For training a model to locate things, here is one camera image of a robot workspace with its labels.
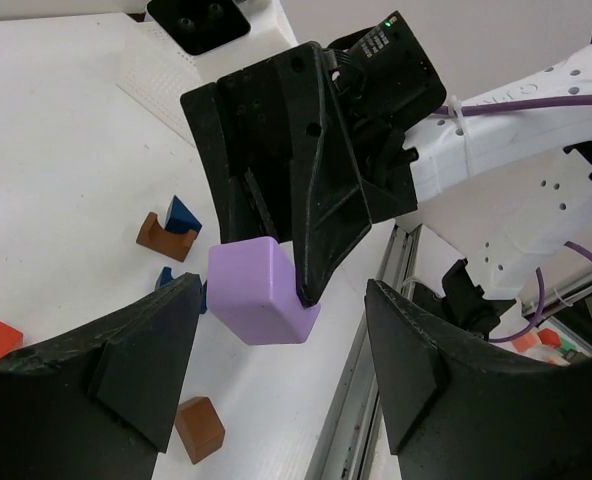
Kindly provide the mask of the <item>blue notched wood block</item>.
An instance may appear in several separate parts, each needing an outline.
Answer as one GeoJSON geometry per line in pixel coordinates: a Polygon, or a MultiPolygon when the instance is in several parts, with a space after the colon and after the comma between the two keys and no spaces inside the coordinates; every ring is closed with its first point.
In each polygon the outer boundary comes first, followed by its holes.
{"type": "MultiPolygon", "coordinates": [[[[158,274],[154,290],[167,289],[178,293],[182,288],[185,288],[185,285],[181,283],[180,278],[173,276],[172,268],[170,266],[163,267],[158,274]]],[[[204,315],[207,313],[207,310],[207,281],[204,281],[200,285],[199,314],[204,315]]]]}

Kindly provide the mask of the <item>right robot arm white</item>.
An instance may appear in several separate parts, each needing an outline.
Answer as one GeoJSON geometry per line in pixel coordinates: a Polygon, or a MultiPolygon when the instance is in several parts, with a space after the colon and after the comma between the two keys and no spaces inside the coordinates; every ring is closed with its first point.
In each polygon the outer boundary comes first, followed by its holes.
{"type": "Polygon", "coordinates": [[[592,39],[547,70],[448,101],[399,13],[307,42],[182,95],[223,242],[293,246],[296,293],[317,303],[372,225],[480,174],[577,151],[592,184],[592,39]]]}

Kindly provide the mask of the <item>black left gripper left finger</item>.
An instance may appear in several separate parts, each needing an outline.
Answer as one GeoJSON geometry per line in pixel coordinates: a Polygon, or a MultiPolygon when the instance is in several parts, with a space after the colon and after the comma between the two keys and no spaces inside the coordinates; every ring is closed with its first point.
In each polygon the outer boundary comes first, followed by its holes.
{"type": "Polygon", "coordinates": [[[169,445],[200,306],[180,277],[0,359],[0,479],[148,479],[169,445]]]}

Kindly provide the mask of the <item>brown rectangular wood block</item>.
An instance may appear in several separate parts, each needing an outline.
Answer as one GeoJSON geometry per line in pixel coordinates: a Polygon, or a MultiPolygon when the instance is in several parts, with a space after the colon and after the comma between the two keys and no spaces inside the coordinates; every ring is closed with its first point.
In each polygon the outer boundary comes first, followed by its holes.
{"type": "Polygon", "coordinates": [[[225,428],[212,401],[205,396],[193,397],[178,406],[175,428],[193,464],[219,450],[225,428]]]}

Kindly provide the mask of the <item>purple wood cube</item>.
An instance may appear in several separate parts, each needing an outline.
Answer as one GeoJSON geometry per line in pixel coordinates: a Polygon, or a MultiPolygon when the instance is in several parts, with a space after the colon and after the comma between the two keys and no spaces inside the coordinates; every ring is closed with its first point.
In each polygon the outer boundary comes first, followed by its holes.
{"type": "Polygon", "coordinates": [[[250,346],[304,343],[321,310],[302,306],[295,266],[272,237],[211,247],[206,302],[250,346]]]}

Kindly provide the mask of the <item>blue triangular wood block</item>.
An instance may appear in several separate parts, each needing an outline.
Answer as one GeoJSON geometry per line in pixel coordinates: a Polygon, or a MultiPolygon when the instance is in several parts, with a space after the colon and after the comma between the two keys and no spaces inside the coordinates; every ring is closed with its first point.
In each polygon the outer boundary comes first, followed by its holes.
{"type": "Polygon", "coordinates": [[[186,234],[189,231],[199,233],[202,223],[193,215],[187,206],[174,195],[166,215],[165,230],[173,234],[186,234]]]}

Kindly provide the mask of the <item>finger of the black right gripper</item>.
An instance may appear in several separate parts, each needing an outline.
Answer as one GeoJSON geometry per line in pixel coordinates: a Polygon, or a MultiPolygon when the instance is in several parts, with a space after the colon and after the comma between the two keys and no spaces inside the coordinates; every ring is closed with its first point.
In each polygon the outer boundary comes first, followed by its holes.
{"type": "Polygon", "coordinates": [[[301,44],[281,56],[278,71],[292,149],[296,291],[312,306],[372,221],[325,51],[301,44]]]}
{"type": "Polygon", "coordinates": [[[225,244],[263,236],[278,239],[217,84],[207,83],[182,94],[180,104],[206,174],[220,241],[225,244]]]}

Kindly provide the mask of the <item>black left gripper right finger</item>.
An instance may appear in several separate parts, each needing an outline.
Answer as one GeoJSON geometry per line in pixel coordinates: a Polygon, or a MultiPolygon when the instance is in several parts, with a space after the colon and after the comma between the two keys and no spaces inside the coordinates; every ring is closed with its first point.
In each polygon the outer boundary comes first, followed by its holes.
{"type": "Polygon", "coordinates": [[[592,358],[489,344],[370,280],[366,320],[390,452],[405,479],[592,479],[592,358]]]}

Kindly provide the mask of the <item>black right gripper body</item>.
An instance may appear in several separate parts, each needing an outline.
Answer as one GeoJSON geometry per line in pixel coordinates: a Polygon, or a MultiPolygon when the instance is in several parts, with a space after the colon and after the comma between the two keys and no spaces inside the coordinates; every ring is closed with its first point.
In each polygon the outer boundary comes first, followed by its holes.
{"type": "Polygon", "coordinates": [[[275,224],[286,223],[297,144],[290,130],[321,85],[308,65],[309,53],[321,54],[332,96],[320,109],[326,122],[309,129],[324,139],[331,162],[322,195],[329,197],[348,179],[344,158],[351,152],[373,222],[415,211],[410,165],[419,154],[402,144],[410,128],[442,105],[446,90],[398,12],[327,48],[307,42],[219,79],[235,132],[230,175],[243,182],[256,205],[267,206],[275,224]]]}

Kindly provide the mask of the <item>brown arch wood block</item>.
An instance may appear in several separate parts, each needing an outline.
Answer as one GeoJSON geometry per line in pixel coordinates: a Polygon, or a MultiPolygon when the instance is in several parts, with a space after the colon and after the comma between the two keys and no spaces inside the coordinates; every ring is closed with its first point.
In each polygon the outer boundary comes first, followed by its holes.
{"type": "Polygon", "coordinates": [[[182,234],[165,230],[160,225],[157,214],[149,212],[140,227],[136,243],[178,262],[184,262],[197,237],[198,233],[194,230],[182,234]]]}

